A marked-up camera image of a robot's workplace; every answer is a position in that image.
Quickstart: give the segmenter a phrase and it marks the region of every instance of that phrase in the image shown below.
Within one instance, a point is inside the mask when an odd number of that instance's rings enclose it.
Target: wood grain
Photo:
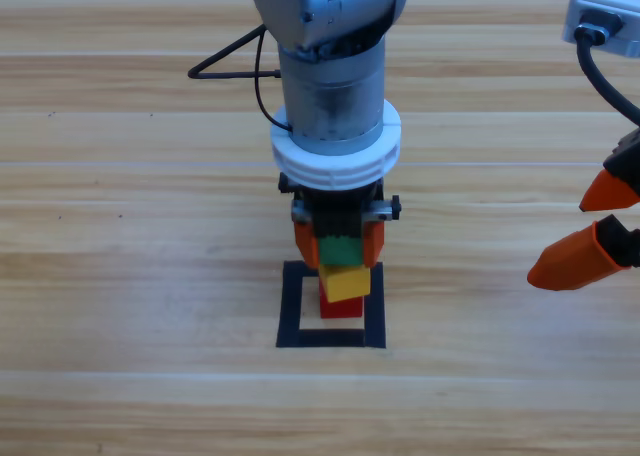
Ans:
[[[389,348],[362,351],[274,347],[299,255],[268,125],[250,83],[186,78],[251,0],[0,0],[0,454],[636,456],[638,273],[526,282],[602,216],[577,203],[632,129],[560,40],[567,2],[410,0],[388,36],[404,212]]]

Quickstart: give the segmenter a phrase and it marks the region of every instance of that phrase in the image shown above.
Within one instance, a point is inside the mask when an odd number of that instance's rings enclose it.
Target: white device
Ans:
[[[598,49],[627,58],[640,57],[640,0],[570,0],[563,38],[575,43],[574,33],[582,15],[591,9],[617,14],[624,24],[619,33],[612,36]]]

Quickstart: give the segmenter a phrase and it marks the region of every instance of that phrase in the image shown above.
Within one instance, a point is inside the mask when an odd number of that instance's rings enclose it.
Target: stacked blocks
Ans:
[[[327,293],[320,286],[320,317],[322,319],[361,318],[364,312],[364,298],[352,298],[339,303],[330,303]]]
[[[310,223],[294,223],[296,245],[304,262],[320,276],[323,319],[359,318],[371,292],[371,268],[384,246],[384,223],[365,223],[362,238],[317,238]]]

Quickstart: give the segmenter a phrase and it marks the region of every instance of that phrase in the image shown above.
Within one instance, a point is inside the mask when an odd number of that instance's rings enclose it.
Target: black square outline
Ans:
[[[371,270],[371,294],[364,298],[364,329],[300,329],[302,280],[318,276],[304,261],[285,261],[278,348],[379,348],[387,347],[384,313],[384,270]]]

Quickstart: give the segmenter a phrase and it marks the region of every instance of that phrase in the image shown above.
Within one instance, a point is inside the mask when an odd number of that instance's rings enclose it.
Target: black cable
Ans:
[[[605,101],[613,106],[620,114],[631,121],[636,126],[640,126],[640,109],[631,101],[625,98],[620,92],[614,88],[609,81],[600,72],[591,55],[591,48],[594,46],[593,37],[589,34],[582,34],[578,37],[578,61],[585,76],[593,87],[600,93]]]
[[[267,30],[267,27],[264,24],[258,26],[256,29],[254,29],[250,33],[245,34],[242,38],[237,40],[235,43],[231,43],[229,46],[224,48],[222,51],[219,51],[218,53],[214,54],[213,56],[205,59],[203,62],[201,62],[197,66],[194,66],[193,68],[191,68],[189,70],[189,72],[187,73],[187,75],[191,79],[239,79],[239,78],[253,79],[253,78],[255,78],[256,75],[255,75],[255,73],[253,71],[251,71],[251,72],[228,72],[228,73],[203,73],[202,71],[204,71],[205,69],[207,69],[210,66],[213,66],[218,61],[223,60],[224,58],[229,56],[234,51],[237,51],[238,49],[240,49],[243,46],[247,45],[248,43],[250,43],[251,41],[253,41],[257,37],[259,37],[260,34],[264,34],[264,32],[266,30]],[[279,70],[275,70],[275,71],[260,71],[258,73],[258,77],[259,78],[280,78],[280,71]]]
[[[289,125],[284,125],[278,121],[276,121],[275,119],[273,119],[271,117],[271,115],[269,114],[269,112],[267,111],[267,109],[264,107],[264,104],[262,103],[262,97],[260,96],[260,55],[262,54],[262,43],[264,42],[264,33],[266,33],[267,28],[265,27],[262,32],[260,33],[260,36],[258,39],[258,51],[256,52],[256,70],[254,73],[254,79],[255,79],[255,87],[256,87],[256,99],[258,100],[258,106],[260,106],[260,110],[262,111],[262,114],[264,114],[265,118],[267,118],[269,121],[271,121],[271,124],[284,129],[285,131],[291,131],[291,126]]]

